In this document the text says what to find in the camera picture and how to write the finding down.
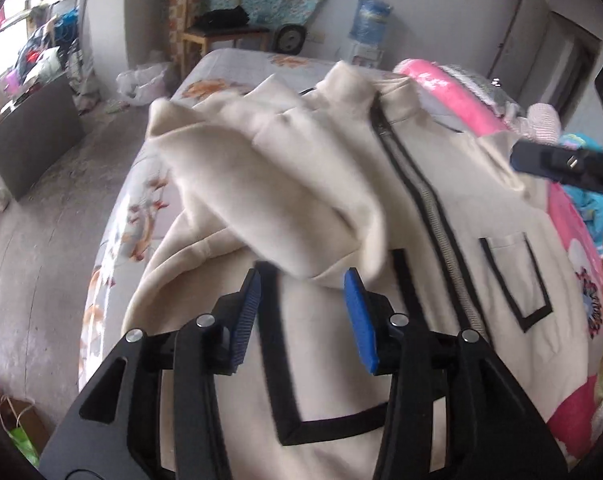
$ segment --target blue gripper pad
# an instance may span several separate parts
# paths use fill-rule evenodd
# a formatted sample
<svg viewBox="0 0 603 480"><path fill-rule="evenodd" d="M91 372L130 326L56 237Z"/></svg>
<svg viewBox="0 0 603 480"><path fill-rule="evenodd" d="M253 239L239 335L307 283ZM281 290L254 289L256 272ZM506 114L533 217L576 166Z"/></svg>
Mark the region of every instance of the blue gripper pad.
<svg viewBox="0 0 603 480"><path fill-rule="evenodd" d="M240 290L242 310L230 339L230 363L236 370L243 362L248 348L248 340L261 301L261 277L257 271L248 273Z"/></svg>
<svg viewBox="0 0 603 480"><path fill-rule="evenodd" d="M373 321L369 314L368 292L363 287L357 269L353 267L348 269L344 276L344 297L355 332L359 358L368 373L375 374L379 366L379 355L377 355Z"/></svg>

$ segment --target beige jacket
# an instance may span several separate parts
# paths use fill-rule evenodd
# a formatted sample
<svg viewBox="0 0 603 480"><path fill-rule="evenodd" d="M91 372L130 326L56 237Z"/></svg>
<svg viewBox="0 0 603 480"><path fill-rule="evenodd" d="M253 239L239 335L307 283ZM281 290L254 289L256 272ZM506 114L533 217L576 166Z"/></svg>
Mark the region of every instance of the beige jacket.
<svg viewBox="0 0 603 480"><path fill-rule="evenodd" d="M377 92L389 124L376 114L371 122ZM388 399L389 378L368 375L358 358L341 290L357 267L395 311L406 312L408 280L431 330L482 333L547 420L586 380L587 323L545 213L546 184L508 164L514 140L454 133L420 108L409 79L368 81L342 62L305 96L269 78L193 109L156 101L147 142L172 168L184 211L122 332L176 330L267 260L281 269L301 420L362 412ZM280 445L264 379L278 371L264 370L254 329L238 373L216 378L235 478L370 479L381 430ZM443 409L433 466L443 461ZM170 455L169 433L162 444Z"/></svg>

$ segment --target metal pin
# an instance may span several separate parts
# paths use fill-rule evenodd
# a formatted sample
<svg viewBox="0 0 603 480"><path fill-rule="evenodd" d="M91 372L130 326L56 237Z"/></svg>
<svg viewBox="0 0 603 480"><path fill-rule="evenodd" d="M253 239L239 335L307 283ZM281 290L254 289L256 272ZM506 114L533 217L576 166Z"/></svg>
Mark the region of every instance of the metal pin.
<svg viewBox="0 0 603 480"><path fill-rule="evenodd" d="M129 343L137 343L142 337L144 337L144 332L139 328L133 328L126 332L126 340Z"/></svg>
<svg viewBox="0 0 603 480"><path fill-rule="evenodd" d="M207 328L209 326L213 326L215 323L215 318L213 314L201 314L197 318L197 326L199 328Z"/></svg>
<svg viewBox="0 0 603 480"><path fill-rule="evenodd" d="M406 326L408 324L408 316L406 314L393 314L390 316L390 324L393 326Z"/></svg>
<svg viewBox="0 0 603 480"><path fill-rule="evenodd" d="M466 341L466 343L476 343L479 341L479 334L474 330L468 329L461 333L461 338Z"/></svg>

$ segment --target jacket pocket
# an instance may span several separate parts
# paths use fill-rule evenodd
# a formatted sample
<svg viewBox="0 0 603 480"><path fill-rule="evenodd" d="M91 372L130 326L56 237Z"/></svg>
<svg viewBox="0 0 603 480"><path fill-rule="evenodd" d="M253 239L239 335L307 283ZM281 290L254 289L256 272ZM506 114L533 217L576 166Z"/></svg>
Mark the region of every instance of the jacket pocket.
<svg viewBox="0 0 603 480"><path fill-rule="evenodd" d="M519 326L528 332L552 313L537 258L524 233L479 242Z"/></svg>

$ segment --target wooden chair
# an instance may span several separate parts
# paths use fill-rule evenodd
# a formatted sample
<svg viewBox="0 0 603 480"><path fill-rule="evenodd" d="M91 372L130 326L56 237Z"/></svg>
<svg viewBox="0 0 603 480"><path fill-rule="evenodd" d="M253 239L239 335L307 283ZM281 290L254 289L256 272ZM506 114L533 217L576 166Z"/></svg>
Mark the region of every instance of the wooden chair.
<svg viewBox="0 0 603 480"><path fill-rule="evenodd" d="M237 0L237 5L241 5L242 0ZM186 15L188 16L188 0L186 0ZM216 41L232 41L232 46L237 46L237 40L241 38L261 38L260 49L266 51L268 49L268 39L270 30L261 25L244 25L243 27L204 29L200 27L190 27L179 34L179 41L184 43L184 53L186 53L186 43L197 43L200 46L201 56L204 57L211 50L211 44ZM189 72L187 67L186 54L182 56L181 74L182 79L185 79Z"/></svg>

